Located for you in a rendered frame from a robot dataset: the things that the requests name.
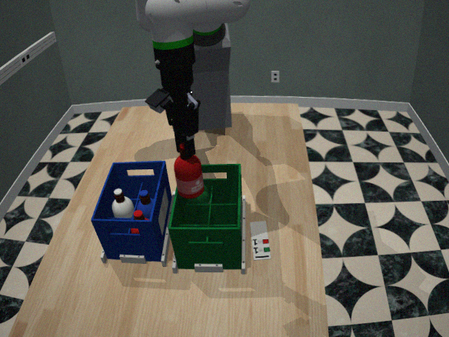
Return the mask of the green crate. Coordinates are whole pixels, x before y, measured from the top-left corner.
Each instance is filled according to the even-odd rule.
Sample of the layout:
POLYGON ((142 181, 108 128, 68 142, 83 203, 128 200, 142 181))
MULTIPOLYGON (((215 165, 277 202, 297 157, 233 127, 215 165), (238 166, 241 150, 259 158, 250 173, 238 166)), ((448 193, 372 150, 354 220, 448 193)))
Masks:
POLYGON ((178 268, 222 264, 241 269, 241 173, 217 165, 201 168, 202 173, 227 172, 227 178, 203 179, 210 204, 187 204, 176 186, 168 231, 178 268))

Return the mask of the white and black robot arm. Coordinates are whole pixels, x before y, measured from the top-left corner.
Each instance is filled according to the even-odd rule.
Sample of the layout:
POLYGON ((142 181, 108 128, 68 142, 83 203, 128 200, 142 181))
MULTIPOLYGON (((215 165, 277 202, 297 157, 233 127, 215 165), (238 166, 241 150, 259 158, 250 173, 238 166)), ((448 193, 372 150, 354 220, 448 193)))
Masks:
MULTIPOLYGON (((135 0, 138 24, 151 32, 155 66, 178 71, 195 63, 198 46, 212 46, 225 36, 225 24, 243 18, 250 0, 135 0), (194 36, 193 36, 194 35, 194 36)), ((145 102, 162 113, 174 91, 157 89, 145 102)))

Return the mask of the white bottle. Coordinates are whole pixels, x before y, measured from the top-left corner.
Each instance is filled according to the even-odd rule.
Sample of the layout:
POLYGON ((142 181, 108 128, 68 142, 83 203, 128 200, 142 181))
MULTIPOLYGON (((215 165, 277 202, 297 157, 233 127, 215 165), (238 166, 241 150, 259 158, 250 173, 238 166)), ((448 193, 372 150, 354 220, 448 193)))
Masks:
POLYGON ((115 218, 132 218, 134 205, 131 199, 125 197, 121 189, 114 190, 115 200, 112 203, 112 211, 115 218))

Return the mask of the white paper pick list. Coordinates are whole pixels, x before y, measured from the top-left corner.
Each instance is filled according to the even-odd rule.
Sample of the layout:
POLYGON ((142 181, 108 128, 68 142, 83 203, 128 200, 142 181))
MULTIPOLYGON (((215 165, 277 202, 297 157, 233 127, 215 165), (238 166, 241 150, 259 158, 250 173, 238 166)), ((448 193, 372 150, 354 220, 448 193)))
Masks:
POLYGON ((271 259, 266 221, 250 222, 254 260, 271 259))

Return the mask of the blue plastic bottle crate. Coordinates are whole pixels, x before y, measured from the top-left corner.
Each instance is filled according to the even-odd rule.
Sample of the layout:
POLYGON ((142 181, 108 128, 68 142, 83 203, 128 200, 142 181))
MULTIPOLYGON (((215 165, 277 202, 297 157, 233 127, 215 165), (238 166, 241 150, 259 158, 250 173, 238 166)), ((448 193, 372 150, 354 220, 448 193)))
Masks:
POLYGON ((144 255, 147 262, 161 262, 171 197, 168 173, 164 170, 140 162, 111 167, 91 217, 107 259, 144 255), (127 170, 138 169, 153 169, 154 175, 128 175, 127 170), (115 218, 112 211, 115 189, 121 189, 124 196, 131 199, 134 212, 141 200, 140 191, 147 190, 154 199, 150 220, 135 220, 134 212, 132 218, 115 218), (138 229, 140 234, 132 234, 131 229, 138 229))

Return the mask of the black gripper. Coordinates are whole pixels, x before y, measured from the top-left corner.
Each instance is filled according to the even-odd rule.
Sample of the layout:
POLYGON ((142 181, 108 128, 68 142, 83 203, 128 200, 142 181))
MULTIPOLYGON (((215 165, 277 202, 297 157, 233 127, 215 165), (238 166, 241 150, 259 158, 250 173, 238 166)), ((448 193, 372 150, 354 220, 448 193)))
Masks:
POLYGON ((171 72, 160 70, 160 73, 162 87, 175 92, 175 96, 171 97, 173 102, 165 111, 168 124, 173 126, 177 152, 179 145, 184 143, 185 157, 190 158, 195 155, 194 137, 198 133, 198 109, 201 104, 192 97, 192 66, 171 72))

